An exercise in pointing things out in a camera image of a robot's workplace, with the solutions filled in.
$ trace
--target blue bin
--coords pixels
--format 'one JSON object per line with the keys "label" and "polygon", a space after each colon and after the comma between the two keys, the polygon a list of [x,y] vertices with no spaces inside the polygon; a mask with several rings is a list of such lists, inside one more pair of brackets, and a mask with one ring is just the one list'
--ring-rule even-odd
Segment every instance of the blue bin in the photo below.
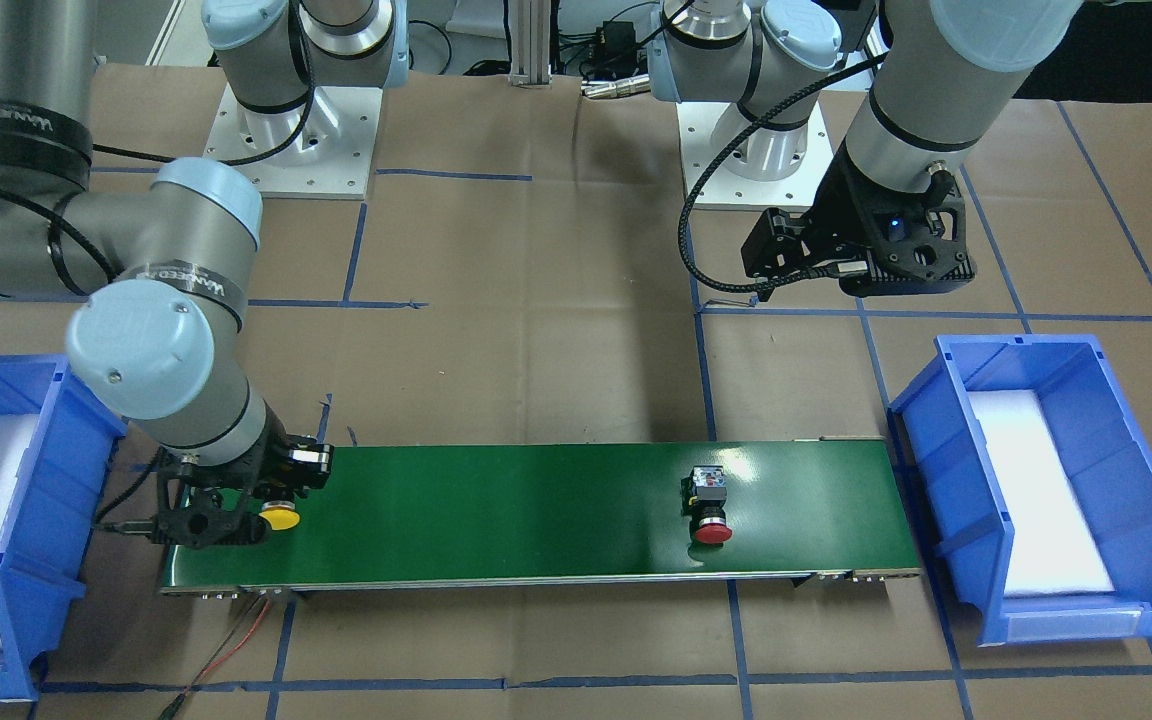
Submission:
{"label": "blue bin", "polygon": [[[1152,452],[1092,336],[940,336],[892,411],[940,528],[937,554],[982,612],[980,646],[1152,637]],[[1015,528],[969,392],[1031,391],[1112,592],[1005,597]]]}
{"label": "blue bin", "polygon": [[127,425],[65,356],[0,357],[0,415],[37,415],[0,532],[0,702],[37,700],[29,664],[60,642],[91,518]]}

